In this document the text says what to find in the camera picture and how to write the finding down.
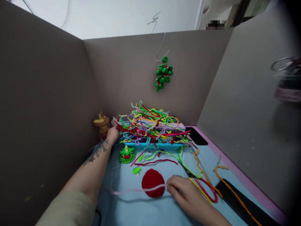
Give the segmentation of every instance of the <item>sleeve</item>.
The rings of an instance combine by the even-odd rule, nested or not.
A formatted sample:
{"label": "sleeve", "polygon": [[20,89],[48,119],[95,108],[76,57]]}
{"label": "sleeve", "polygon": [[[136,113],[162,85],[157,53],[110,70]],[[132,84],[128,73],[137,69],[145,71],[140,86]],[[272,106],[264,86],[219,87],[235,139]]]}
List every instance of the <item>sleeve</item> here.
{"label": "sleeve", "polygon": [[59,194],[46,209],[36,226],[90,226],[95,208],[79,191]]}

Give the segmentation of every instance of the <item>small green object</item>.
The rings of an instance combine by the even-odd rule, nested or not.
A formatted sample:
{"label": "small green object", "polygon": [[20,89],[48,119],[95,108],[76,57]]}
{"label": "small green object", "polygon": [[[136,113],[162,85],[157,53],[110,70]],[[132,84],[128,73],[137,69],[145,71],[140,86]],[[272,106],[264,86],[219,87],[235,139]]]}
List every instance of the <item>small green object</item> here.
{"label": "small green object", "polygon": [[133,161],[135,158],[135,149],[134,148],[128,148],[126,145],[125,148],[123,148],[120,151],[120,162],[123,164],[128,164],[131,161]]}
{"label": "small green object", "polygon": [[165,78],[165,82],[166,82],[166,83],[169,83],[169,82],[170,82],[170,77],[169,77],[169,76],[164,76],[164,78]]}
{"label": "small green object", "polygon": [[141,168],[140,168],[140,167],[134,168],[134,169],[133,169],[133,174],[138,174],[140,171],[141,171]]}
{"label": "small green object", "polygon": [[162,77],[162,78],[160,78],[160,83],[165,83],[165,78],[164,77]]}
{"label": "small green object", "polygon": [[163,58],[162,58],[162,63],[167,63],[168,62],[168,58],[167,58],[167,56],[164,56]]}

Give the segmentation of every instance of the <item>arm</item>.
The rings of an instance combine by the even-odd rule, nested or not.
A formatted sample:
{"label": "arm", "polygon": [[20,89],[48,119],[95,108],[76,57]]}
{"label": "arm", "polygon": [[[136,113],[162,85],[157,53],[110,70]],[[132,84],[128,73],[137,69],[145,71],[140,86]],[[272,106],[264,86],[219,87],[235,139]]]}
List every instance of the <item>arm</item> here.
{"label": "arm", "polygon": [[65,191],[80,191],[97,204],[98,192],[106,171],[111,148],[119,136],[116,126],[109,129],[107,139],[94,151],[63,187]]}
{"label": "arm", "polygon": [[179,206],[198,222],[205,226],[231,226],[229,221],[205,200],[189,179],[173,175],[168,179],[167,185],[167,191]]}

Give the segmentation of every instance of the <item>blue plastic container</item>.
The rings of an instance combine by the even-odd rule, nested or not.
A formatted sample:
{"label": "blue plastic container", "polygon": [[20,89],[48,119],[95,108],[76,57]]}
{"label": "blue plastic container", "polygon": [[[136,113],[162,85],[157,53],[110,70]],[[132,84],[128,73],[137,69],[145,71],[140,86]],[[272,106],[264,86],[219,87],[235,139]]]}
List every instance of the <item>blue plastic container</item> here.
{"label": "blue plastic container", "polygon": [[131,148],[135,148],[135,150],[143,150],[146,146],[148,146],[148,151],[151,150],[165,150],[165,151],[176,151],[178,150],[181,146],[183,146],[184,144],[182,143],[161,143],[158,146],[158,143],[156,143],[157,148],[155,148],[155,145],[153,143],[151,143],[150,145],[148,143],[139,143],[139,145],[135,145],[134,142],[129,142],[129,143],[124,143],[125,145],[127,145],[128,147]]}

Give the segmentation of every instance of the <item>green craft figure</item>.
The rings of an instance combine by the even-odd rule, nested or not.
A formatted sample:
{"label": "green craft figure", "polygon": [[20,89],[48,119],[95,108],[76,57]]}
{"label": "green craft figure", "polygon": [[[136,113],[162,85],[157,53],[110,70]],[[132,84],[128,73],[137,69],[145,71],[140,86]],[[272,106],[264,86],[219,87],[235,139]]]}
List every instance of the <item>green craft figure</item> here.
{"label": "green craft figure", "polygon": [[120,162],[123,164],[128,164],[131,161],[133,161],[135,158],[135,149],[134,148],[128,148],[126,145],[125,148],[123,148],[120,151]]}
{"label": "green craft figure", "polygon": [[156,71],[156,75],[158,75],[155,86],[157,87],[156,92],[158,92],[160,89],[164,88],[164,83],[170,82],[170,76],[172,76],[172,66],[167,66],[168,58],[167,56],[164,56],[162,59],[162,63],[158,65],[158,69]]}

